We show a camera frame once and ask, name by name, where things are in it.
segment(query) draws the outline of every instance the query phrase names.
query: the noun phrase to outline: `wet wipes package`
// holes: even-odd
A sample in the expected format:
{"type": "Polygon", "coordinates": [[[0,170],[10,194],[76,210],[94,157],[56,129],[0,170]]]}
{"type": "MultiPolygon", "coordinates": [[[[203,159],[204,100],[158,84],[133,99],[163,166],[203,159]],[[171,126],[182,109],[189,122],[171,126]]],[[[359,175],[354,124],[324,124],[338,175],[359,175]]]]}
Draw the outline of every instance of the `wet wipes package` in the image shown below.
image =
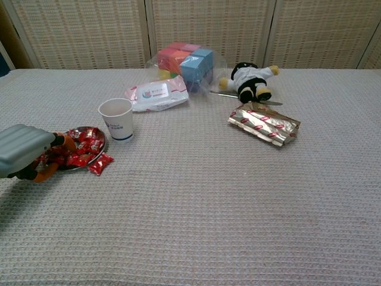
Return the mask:
{"type": "Polygon", "coordinates": [[[189,99],[181,76],[133,86],[126,90],[125,94],[127,99],[131,100],[132,110],[135,112],[161,111],[189,99]]]}

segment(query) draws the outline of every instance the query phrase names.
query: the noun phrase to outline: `plastic bag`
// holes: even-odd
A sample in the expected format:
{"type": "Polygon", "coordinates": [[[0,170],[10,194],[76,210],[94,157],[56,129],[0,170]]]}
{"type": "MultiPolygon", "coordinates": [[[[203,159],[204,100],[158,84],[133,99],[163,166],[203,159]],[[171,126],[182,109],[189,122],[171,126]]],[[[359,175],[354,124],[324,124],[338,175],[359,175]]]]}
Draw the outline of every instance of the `plastic bag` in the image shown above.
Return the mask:
{"type": "Polygon", "coordinates": [[[191,43],[173,42],[158,51],[145,67],[152,80],[181,75],[190,94],[207,94],[227,77],[226,60],[217,52],[191,43]]]}
{"type": "Polygon", "coordinates": [[[133,86],[126,91],[132,102],[132,110],[161,111],[181,104],[189,99],[184,80],[181,76],[133,86]]]}

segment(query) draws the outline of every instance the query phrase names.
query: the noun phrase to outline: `stuffed toy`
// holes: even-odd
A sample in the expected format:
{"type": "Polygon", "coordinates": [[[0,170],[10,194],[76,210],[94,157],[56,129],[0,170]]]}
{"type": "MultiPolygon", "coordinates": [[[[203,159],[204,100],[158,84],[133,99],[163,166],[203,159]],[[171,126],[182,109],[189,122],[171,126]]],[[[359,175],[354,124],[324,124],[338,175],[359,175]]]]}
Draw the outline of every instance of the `stuffed toy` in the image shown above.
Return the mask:
{"type": "Polygon", "coordinates": [[[253,63],[239,63],[232,71],[232,79],[220,79],[220,89],[235,90],[242,103],[263,101],[271,98],[266,79],[279,74],[278,66],[259,69],[253,63]]]}

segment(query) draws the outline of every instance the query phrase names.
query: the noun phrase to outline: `gray tablecloth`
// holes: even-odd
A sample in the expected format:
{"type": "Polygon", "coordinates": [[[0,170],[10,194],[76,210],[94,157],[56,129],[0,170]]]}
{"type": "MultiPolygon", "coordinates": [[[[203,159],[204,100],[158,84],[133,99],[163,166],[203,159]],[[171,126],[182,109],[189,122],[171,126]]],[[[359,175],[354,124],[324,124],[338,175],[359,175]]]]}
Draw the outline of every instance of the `gray tablecloth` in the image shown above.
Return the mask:
{"type": "MultiPolygon", "coordinates": [[[[19,70],[0,129],[99,126],[144,70],[19,70]]],[[[281,70],[277,148],[228,124],[237,100],[134,114],[100,177],[0,181],[3,285],[381,285],[381,72],[281,70]]]]}

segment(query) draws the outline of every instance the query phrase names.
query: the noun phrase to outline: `paper cup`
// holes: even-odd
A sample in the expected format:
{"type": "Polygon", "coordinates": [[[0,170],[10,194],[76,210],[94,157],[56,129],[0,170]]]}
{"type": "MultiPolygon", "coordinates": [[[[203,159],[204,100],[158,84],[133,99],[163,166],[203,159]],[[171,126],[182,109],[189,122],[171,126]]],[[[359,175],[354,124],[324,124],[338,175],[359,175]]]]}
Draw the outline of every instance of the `paper cup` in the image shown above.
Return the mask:
{"type": "Polygon", "coordinates": [[[132,103],[125,98],[103,102],[98,112],[102,115],[111,137],[119,142],[133,138],[132,103]]]}

